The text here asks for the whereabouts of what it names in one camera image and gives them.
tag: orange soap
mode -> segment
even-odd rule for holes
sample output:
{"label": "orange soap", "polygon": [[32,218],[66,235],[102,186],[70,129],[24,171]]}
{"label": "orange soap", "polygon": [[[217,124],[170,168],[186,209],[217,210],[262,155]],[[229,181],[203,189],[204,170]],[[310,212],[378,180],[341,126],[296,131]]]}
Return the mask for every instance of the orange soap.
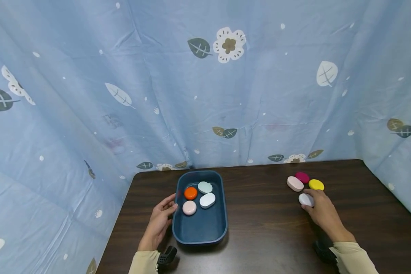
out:
{"label": "orange soap", "polygon": [[186,190],[184,191],[184,196],[186,197],[186,199],[188,200],[193,200],[198,196],[198,191],[196,190],[196,188],[194,187],[188,187],[186,188]]}

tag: wrist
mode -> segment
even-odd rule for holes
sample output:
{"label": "wrist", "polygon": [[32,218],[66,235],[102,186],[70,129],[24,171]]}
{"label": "wrist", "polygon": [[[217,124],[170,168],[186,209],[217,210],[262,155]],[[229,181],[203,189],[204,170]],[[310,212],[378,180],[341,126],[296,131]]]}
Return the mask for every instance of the wrist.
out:
{"label": "wrist", "polygon": [[329,236],[332,242],[356,242],[355,236],[353,236],[350,231],[348,231],[344,226],[336,228],[333,230],[326,231],[327,236]]}
{"label": "wrist", "polygon": [[137,251],[154,251],[154,250],[157,250],[157,247],[154,245],[154,241],[152,240],[152,237],[147,236],[145,233],[145,235],[140,240]]}

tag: soap bar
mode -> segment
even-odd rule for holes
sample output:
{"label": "soap bar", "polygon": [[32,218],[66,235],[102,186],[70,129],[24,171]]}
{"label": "soap bar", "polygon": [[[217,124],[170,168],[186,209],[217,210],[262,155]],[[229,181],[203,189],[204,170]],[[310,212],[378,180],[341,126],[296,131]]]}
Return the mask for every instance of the soap bar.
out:
{"label": "soap bar", "polygon": [[297,172],[295,173],[295,178],[299,179],[303,184],[309,183],[309,175],[304,172]]}
{"label": "soap bar", "polygon": [[301,193],[298,196],[298,201],[302,205],[307,205],[307,206],[310,206],[310,207],[315,206],[314,198],[312,198],[312,196],[310,196],[309,194],[306,194],[306,193]]}
{"label": "soap bar", "polygon": [[186,188],[186,190],[184,191],[184,196],[186,197],[186,199],[188,200],[193,200],[198,196],[198,191],[196,190],[196,188],[194,187],[188,187]]}
{"label": "soap bar", "polygon": [[209,184],[208,182],[202,181],[202,182],[199,182],[198,184],[198,190],[202,194],[211,193],[213,191],[213,186]]}
{"label": "soap bar", "polygon": [[286,184],[292,190],[294,190],[296,192],[300,192],[304,188],[303,183],[299,179],[295,178],[294,176],[289,176],[288,179],[286,180]]}
{"label": "soap bar", "polygon": [[216,200],[215,194],[207,193],[204,196],[202,196],[201,199],[199,199],[199,205],[202,208],[207,209],[215,203],[215,200]]}
{"label": "soap bar", "polygon": [[309,181],[309,187],[313,190],[324,190],[324,184],[317,179],[312,179]]}
{"label": "soap bar", "polygon": [[187,201],[183,205],[183,213],[191,216],[196,212],[196,204],[194,201]]}

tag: yellow soap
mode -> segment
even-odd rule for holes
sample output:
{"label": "yellow soap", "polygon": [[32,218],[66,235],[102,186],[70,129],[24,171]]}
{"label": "yellow soap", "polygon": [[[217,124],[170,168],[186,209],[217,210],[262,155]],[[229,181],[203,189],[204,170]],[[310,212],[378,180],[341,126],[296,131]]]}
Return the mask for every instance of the yellow soap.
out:
{"label": "yellow soap", "polygon": [[312,179],[309,181],[309,187],[313,190],[324,190],[324,184],[317,179]]}

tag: hand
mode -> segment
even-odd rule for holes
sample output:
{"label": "hand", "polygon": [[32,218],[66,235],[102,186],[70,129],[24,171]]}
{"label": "hand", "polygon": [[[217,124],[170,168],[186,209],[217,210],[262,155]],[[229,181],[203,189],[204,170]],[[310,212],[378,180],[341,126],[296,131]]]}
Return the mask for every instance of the hand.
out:
{"label": "hand", "polygon": [[314,208],[309,205],[301,207],[309,213],[312,220],[324,230],[332,242],[356,242],[355,237],[341,222],[335,206],[322,190],[306,189],[304,193],[314,198]]}
{"label": "hand", "polygon": [[175,194],[172,194],[154,207],[150,222],[148,223],[148,227],[140,241],[137,251],[157,250],[168,226],[172,224],[172,219],[168,219],[168,217],[177,210],[178,205],[175,204],[174,199]]}

